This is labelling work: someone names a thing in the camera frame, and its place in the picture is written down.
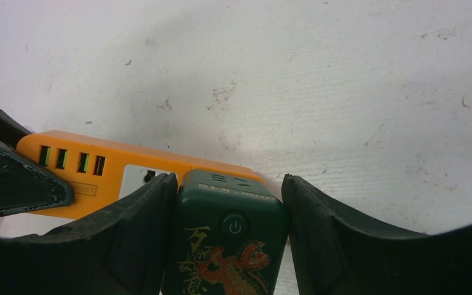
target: orange device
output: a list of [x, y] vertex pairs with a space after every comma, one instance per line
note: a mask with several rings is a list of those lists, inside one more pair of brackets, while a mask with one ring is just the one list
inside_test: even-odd
[[193, 169], [263, 183], [249, 168], [58, 130], [23, 137], [17, 151], [73, 186], [72, 205], [32, 212], [63, 218], [84, 217], [131, 194], [160, 173], [176, 173], [178, 184]]

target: white table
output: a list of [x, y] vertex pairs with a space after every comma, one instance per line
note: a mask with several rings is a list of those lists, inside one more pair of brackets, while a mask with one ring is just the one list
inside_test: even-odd
[[[0, 107], [300, 175], [419, 232], [472, 223], [472, 1], [0, 0]], [[0, 235], [60, 222], [37, 218]]]

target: round button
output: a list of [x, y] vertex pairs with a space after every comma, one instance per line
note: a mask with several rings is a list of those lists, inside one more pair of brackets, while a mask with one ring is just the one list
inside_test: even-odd
[[225, 216], [221, 222], [221, 233], [232, 241], [239, 240], [247, 234], [247, 219], [240, 214], [231, 213]]

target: dragon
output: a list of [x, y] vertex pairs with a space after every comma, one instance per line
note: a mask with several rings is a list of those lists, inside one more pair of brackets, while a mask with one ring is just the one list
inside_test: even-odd
[[213, 248], [209, 260], [198, 265], [200, 279], [223, 284], [227, 295], [267, 295], [269, 285], [259, 273], [270, 263], [269, 255], [261, 250], [264, 245], [258, 241], [247, 243], [227, 258], [222, 255], [223, 247]]

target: dark green object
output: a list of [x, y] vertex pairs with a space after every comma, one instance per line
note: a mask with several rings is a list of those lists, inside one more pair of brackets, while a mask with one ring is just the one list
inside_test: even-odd
[[162, 293], [273, 294], [289, 214], [262, 183], [192, 170], [171, 225]]

